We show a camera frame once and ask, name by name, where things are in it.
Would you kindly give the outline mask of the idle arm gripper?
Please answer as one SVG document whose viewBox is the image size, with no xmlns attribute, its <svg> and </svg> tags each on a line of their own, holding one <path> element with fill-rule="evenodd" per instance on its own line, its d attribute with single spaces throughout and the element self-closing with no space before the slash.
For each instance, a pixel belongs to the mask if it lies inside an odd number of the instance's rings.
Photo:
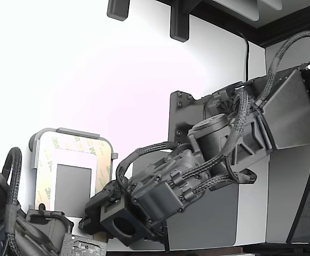
<svg viewBox="0 0 310 256">
<path fill-rule="evenodd" d="M 79 222 L 79 229 L 89 235 L 103 232 L 103 226 L 100 224 L 100 214 L 100 206 L 86 207 L 85 218 Z M 74 227 L 74 223 L 61 211 L 31 209 L 27 212 L 26 220 L 45 234 L 55 248 L 56 254 L 61 251 L 65 234 L 71 234 Z"/>
</svg>

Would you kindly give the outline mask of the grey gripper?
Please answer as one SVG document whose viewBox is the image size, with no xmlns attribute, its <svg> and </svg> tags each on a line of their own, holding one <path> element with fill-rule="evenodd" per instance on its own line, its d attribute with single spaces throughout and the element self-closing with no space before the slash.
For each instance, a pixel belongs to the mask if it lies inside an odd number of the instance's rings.
<svg viewBox="0 0 310 256">
<path fill-rule="evenodd" d="M 203 162 L 200 153 L 177 149 L 132 180 L 124 180 L 127 189 L 119 189 L 102 204 L 101 225 L 126 246 L 142 239 L 164 243 L 166 220 L 204 195 L 194 189 L 206 180 L 205 174 L 184 179 L 186 173 Z"/>
</svg>

